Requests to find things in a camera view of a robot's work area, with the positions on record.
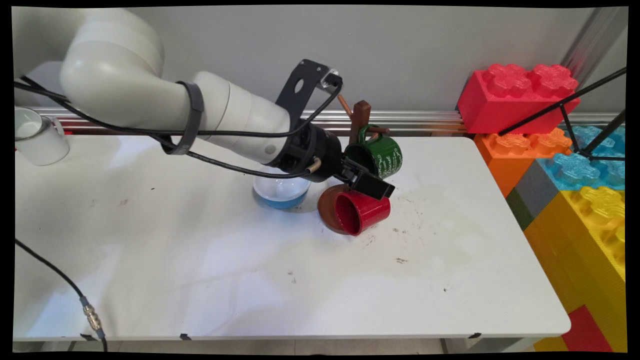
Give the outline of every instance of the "gray wall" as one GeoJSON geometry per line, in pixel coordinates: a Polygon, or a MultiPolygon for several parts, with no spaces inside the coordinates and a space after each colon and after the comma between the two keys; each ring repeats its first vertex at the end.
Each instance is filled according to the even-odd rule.
{"type": "MultiPolygon", "coordinates": [[[[163,77],[170,81],[207,70],[274,101],[293,67],[308,58],[340,71],[343,94],[351,104],[365,99],[374,110],[453,110],[473,70],[492,63],[528,69],[559,63],[592,8],[256,5],[130,10],[163,39],[163,77]]],[[[620,62],[622,48],[626,53],[626,37],[602,66],[620,62]]],[[[60,91],[59,67],[44,64],[32,76],[60,91]]],[[[315,94],[309,107],[324,96],[315,94]]],[[[19,97],[17,101],[35,101],[19,97]]],[[[584,101],[578,111],[590,106],[599,105],[584,101]]]]}
{"type": "MultiPolygon", "coordinates": [[[[627,35],[628,26],[622,31],[616,42],[613,43],[611,49],[602,58],[602,61],[589,79],[584,82],[585,85],[594,83],[627,66],[627,35]]],[[[581,112],[618,113],[625,108],[626,92],[627,76],[622,75],[618,79],[583,95],[580,98],[582,103],[576,109],[581,112]]]]}

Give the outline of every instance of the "brown plate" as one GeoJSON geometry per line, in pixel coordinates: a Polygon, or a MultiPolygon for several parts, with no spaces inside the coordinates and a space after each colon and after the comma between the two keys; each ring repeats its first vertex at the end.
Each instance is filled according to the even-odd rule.
{"type": "Polygon", "coordinates": [[[324,224],[329,229],[331,229],[331,231],[345,235],[347,235],[347,233],[342,230],[342,226],[340,225],[338,218],[335,216],[334,203],[335,197],[338,195],[338,193],[343,192],[347,189],[348,186],[345,184],[332,186],[329,189],[325,190],[318,199],[318,213],[320,213],[320,218],[322,219],[324,224]]]}

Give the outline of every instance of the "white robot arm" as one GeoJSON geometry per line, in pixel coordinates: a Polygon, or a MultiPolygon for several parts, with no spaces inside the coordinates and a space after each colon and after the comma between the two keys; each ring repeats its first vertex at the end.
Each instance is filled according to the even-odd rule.
{"type": "MultiPolygon", "coordinates": [[[[89,116],[122,127],[185,128],[191,109],[188,92],[183,85],[161,79],[162,41],[134,14],[118,8],[14,6],[12,31],[14,79],[41,63],[62,61],[62,89],[89,116]]],[[[190,82],[198,86],[204,101],[200,130],[286,133],[298,125],[315,87],[335,86],[325,81],[329,76],[339,78],[335,69],[301,61],[274,104],[210,72],[199,72],[190,82]],[[304,84],[295,92],[299,79],[304,84]]],[[[345,160],[338,139],[312,124],[286,137],[199,138],[290,174],[320,159],[320,169],[308,176],[311,181],[335,176],[379,199],[393,191],[393,186],[345,160]]]]}

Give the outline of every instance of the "green mug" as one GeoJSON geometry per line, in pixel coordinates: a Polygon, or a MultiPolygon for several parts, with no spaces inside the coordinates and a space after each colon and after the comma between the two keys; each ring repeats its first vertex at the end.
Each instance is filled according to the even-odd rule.
{"type": "Polygon", "coordinates": [[[369,124],[361,128],[358,142],[347,146],[344,155],[369,169],[370,173],[384,179],[400,170],[402,152],[398,143],[384,134],[378,134],[377,138],[365,141],[366,132],[370,127],[379,126],[369,124]]]}

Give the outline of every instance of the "metal rail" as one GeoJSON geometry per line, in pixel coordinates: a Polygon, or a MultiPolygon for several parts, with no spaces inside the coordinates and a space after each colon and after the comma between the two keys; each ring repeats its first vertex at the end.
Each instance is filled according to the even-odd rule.
{"type": "MultiPolygon", "coordinates": [[[[64,108],[31,108],[42,116],[57,117],[65,130],[81,135],[107,135],[115,132],[93,125],[64,108]]],[[[312,110],[305,110],[302,117],[312,110]]],[[[571,113],[569,119],[574,126],[606,126],[617,113],[571,113]]],[[[388,127],[392,136],[464,136],[467,133],[460,113],[457,111],[372,111],[372,124],[388,127]]],[[[349,136],[349,117],[344,110],[325,110],[313,121],[315,125],[338,136],[349,136]]]]}

